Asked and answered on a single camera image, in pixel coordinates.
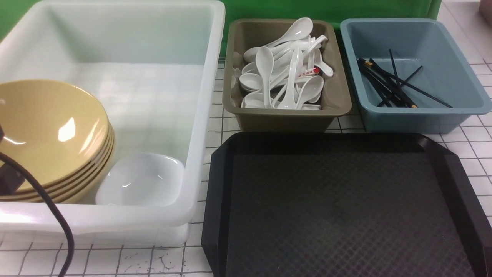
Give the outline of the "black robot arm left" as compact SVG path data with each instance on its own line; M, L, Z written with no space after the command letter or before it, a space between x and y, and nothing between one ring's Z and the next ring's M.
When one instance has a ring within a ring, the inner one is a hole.
M25 182L20 164L5 153L0 153L0 195L13 195Z

